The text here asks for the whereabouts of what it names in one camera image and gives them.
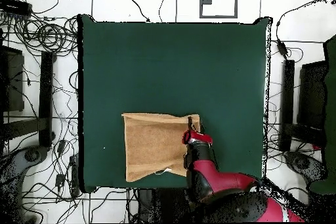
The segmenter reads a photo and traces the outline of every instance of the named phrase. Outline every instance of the green tabletop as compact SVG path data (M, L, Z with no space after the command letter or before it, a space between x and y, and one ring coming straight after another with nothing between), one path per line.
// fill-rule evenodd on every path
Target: green tabletop
M93 22L83 15L82 22L79 143L87 191L186 186L185 177L172 173L126 182L124 112L199 114L219 169L261 177L268 18L170 24Z

